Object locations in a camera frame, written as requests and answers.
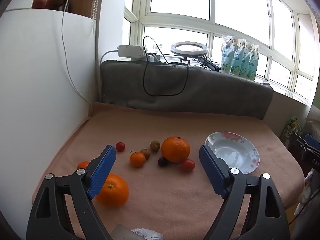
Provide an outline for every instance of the gray fabric cover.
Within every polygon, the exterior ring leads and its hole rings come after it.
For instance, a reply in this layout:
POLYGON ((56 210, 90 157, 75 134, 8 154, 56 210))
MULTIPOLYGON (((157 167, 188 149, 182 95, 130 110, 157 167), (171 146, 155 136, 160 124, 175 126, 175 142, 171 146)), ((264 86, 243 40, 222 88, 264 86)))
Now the gray fabric cover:
MULTIPOLYGON (((108 60, 101 64, 102 102, 124 107, 172 112, 216 113, 263 119, 273 97, 268 83, 189 67, 184 91, 177 96, 149 96, 143 89, 146 61, 108 60)), ((185 84, 186 66, 149 62, 149 94, 177 94, 185 84)))

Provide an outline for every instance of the silver bolt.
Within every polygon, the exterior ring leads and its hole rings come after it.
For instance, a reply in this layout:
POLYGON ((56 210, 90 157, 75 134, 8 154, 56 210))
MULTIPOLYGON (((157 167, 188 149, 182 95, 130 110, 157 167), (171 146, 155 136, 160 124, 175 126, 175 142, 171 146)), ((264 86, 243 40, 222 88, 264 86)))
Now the silver bolt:
POLYGON ((79 170, 77 170, 77 174, 78 175, 82 175, 82 174, 84 174, 85 173, 85 169, 79 169, 79 170))
POLYGON ((236 168, 232 168, 230 171, 232 174, 239 174, 239 170, 236 168))
POLYGON ((270 174, 269 174, 269 173, 263 173, 262 176, 263 176, 265 179, 270 179, 270 174))
POLYGON ((53 174, 49 173, 45 176, 45 179, 52 179, 53 178, 53 174))

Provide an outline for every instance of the black robotic claw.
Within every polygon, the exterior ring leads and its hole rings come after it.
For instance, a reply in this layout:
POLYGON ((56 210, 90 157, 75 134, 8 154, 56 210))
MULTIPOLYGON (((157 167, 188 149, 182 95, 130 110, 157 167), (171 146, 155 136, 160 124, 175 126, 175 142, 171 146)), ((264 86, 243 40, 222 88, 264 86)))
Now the black robotic claw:
MULTIPOLYGON (((71 195, 81 228, 87 240, 112 240, 100 221, 91 199, 97 195, 115 161, 115 149, 108 145, 86 170, 70 176, 44 178, 28 222, 27 240, 80 240, 75 236, 64 195, 71 195)), ((229 240, 245 194, 251 194, 241 235, 247 240, 289 240, 289 228, 279 193, 270 175, 244 175, 229 168, 208 146, 199 151, 200 161, 215 192, 224 199, 222 207, 204 240, 229 240)))

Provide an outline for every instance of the white cable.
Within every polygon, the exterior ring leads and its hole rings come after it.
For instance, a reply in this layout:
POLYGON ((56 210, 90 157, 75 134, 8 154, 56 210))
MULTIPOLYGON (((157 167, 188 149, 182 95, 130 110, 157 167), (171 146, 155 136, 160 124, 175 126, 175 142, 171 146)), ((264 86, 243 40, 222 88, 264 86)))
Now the white cable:
POLYGON ((69 0, 67 0, 66 5, 65 5, 65 7, 64 7, 63 14, 62 14, 62 21, 61 21, 61 38, 62 38, 62 44, 63 44, 63 49, 64 49, 64 55, 65 55, 65 59, 66 59, 67 71, 68 71, 68 75, 69 75, 70 82, 71 82, 74 90, 77 92, 77 94, 78 94, 84 101, 86 101, 88 104, 91 104, 91 103, 90 103, 86 98, 84 98, 84 97, 80 94, 80 92, 77 90, 75 84, 74 84, 73 81, 72 81, 72 78, 71 78, 70 72, 69 72, 66 46, 65 46, 65 44, 64 44, 64 39, 63 39, 63 19, 64 19, 64 14, 65 14, 66 9, 67 9, 68 2, 69 2, 69 0))
POLYGON ((100 65, 99 65, 99 66, 101 66, 103 57, 104 57, 105 55, 107 55, 108 53, 110 53, 110 52, 118 52, 118 51, 117 51, 117 50, 110 50, 110 51, 106 52, 105 54, 103 54, 102 57, 101 57, 100 65))

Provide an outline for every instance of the floral plate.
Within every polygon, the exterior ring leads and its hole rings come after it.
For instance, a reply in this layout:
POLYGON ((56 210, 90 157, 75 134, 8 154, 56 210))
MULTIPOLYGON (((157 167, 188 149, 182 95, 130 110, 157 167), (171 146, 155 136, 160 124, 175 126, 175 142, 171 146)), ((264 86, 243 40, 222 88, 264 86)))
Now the floral plate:
POLYGON ((215 132, 205 140, 218 158, 230 168, 237 168, 243 174, 253 172, 259 165, 257 149, 246 138, 230 132, 215 132))

